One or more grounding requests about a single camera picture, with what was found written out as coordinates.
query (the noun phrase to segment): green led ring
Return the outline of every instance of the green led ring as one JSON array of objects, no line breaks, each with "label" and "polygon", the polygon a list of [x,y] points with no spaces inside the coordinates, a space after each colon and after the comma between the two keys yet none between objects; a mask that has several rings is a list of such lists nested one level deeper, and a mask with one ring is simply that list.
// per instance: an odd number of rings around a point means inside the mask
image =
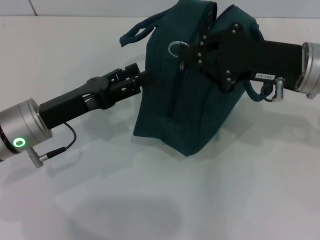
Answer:
[{"label": "green led ring", "polygon": [[16,138],[15,140],[13,140],[13,145],[16,148],[22,148],[24,145],[26,145],[26,140],[24,140],[21,137]]}]

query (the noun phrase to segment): dark green bag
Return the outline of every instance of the dark green bag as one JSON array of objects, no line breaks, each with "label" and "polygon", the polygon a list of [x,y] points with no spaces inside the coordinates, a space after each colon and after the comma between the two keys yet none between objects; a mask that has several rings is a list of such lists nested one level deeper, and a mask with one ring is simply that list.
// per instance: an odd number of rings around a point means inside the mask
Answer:
[{"label": "dark green bag", "polygon": [[[231,93],[224,93],[198,71],[180,70],[179,59],[168,51],[169,44],[198,40],[201,32],[208,30],[208,16],[216,19],[216,3],[180,0],[169,10],[139,23],[120,39],[123,47],[145,38],[155,28],[147,43],[145,63],[154,84],[143,89],[133,134],[160,139],[185,156],[199,152],[213,138],[245,90],[254,101],[263,99],[249,80],[238,83]],[[234,22],[243,24],[248,37],[263,40],[256,20],[234,5],[209,25],[209,31],[224,30]],[[211,53],[212,62],[217,55],[215,51]]]}]

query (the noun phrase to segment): cylindrical motor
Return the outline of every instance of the cylindrical motor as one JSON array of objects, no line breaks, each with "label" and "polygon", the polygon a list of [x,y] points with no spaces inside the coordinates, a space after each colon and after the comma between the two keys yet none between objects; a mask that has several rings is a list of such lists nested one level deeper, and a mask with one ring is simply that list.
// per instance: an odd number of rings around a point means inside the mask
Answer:
[{"label": "cylindrical motor", "polygon": [[33,99],[0,112],[0,162],[52,138],[38,112]]},{"label": "cylindrical motor", "polygon": [[320,93],[320,44],[305,42],[302,45],[302,76],[296,90],[309,99]]}]

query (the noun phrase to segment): metal ring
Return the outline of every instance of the metal ring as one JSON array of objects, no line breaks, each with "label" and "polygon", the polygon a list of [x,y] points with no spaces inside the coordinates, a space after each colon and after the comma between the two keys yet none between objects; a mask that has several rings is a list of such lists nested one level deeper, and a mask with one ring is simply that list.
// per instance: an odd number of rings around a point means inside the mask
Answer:
[{"label": "metal ring", "polygon": [[170,53],[172,56],[174,56],[174,57],[176,57],[176,58],[179,58],[179,56],[173,54],[172,51],[171,51],[172,46],[173,46],[173,45],[176,45],[176,44],[183,44],[183,45],[186,45],[187,47],[190,48],[190,45],[189,45],[188,43],[184,42],[184,41],[173,41],[172,43],[170,43],[170,44],[169,44],[169,47],[168,47],[168,51],[169,51],[169,53]]}]

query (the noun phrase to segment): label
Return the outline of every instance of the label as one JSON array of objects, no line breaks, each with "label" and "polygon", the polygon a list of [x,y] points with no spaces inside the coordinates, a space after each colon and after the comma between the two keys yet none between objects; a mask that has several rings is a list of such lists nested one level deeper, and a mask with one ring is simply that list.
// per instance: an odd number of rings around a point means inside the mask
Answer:
[{"label": "label", "polygon": [[255,75],[256,79],[265,79],[265,80],[275,80],[275,75],[269,75],[269,74],[263,74],[263,73],[257,73]]}]

